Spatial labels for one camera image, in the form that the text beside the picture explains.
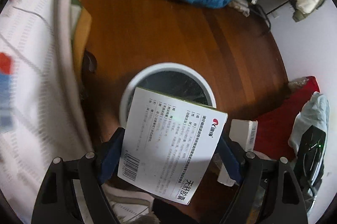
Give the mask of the small white carton box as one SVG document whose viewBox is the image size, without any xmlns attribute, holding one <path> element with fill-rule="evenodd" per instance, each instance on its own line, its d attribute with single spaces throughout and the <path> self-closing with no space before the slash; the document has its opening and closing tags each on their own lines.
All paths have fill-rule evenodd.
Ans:
<svg viewBox="0 0 337 224">
<path fill-rule="evenodd" d="M 257 121 L 233 119 L 231 121 L 229 138 L 232 141 L 236 141 L 245 152 L 252 152 L 254 150 L 257 129 Z M 224 164 L 221 164 L 218 182 L 229 187 L 236 184 L 236 182 L 230 178 Z"/>
</svg>

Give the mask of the white medicine box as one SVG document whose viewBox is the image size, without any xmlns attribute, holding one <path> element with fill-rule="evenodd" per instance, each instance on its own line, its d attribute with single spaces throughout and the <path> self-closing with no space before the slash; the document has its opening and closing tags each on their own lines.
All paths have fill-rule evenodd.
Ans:
<svg viewBox="0 0 337 224">
<path fill-rule="evenodd" d="M 157 197 L 188 205 L 215 153 L 227 113 L 137 87 L 118 177 Z"/>
</svg>

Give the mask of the white round trash bin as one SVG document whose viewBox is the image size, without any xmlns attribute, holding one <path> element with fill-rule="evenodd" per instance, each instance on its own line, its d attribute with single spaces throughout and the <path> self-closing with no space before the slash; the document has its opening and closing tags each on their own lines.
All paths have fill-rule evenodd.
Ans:
<svg viewBox="0 0 337 224">
<path fill-rule="evenodd" d="M 137 87 L 213 108 L 217 106 L 210 85 L 197 71 L 179 63 L 158 63 L 136 74 L 125 88 L 119 106 L 119 121 L 123 127 L 126 126 L 132 97 Z"/>
</svg>

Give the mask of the red bedding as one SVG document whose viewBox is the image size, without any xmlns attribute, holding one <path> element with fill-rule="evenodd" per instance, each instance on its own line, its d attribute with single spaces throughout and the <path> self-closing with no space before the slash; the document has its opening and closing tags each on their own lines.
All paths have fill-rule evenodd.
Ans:
<svg viewBox="0 0 337 224">
<path fill-rule="evenodd" d="M 312 94 L 319 91 L 316 77 L 307 77 L 304 86 L 293 91 L 289 90 L 289 94 L 278 108 L 260 115 L 257 118 L 258 129 L 254 150 L 274 160 L 282 156 L 293 160 L 295 152 L 288 141 L 295 118 Z"/>
</svg>

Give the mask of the pale blue quilt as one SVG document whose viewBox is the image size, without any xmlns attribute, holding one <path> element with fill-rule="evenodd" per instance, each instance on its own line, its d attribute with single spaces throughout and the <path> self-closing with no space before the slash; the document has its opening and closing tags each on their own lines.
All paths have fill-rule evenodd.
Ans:
<svg viewBox="0 0 337 224">
<path fill-rule="evenodd" d="M 313 125 L 328 133 L 330 106 L 327 97 L 320 92 L 314 92 L 308 102 L 297 114 L 288 144 L 298 154 L 300 141 L 303 134 Z"/>
</svg>

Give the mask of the white checked tablecloth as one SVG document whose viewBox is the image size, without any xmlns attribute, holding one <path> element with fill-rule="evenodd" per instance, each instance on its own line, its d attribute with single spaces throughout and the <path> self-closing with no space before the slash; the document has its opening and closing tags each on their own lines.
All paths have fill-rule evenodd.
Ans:
<svg viewBox="0 0 337 224">
<path fill-rule="evenodd" d="M 13 129 L 1 133 L 1 191 L 30 223 L 47 169 L 91 148 L 72 58 L 72 0 L 12 0 L 1 12 L 1 53 L 13 60 Z"/>
</svg>

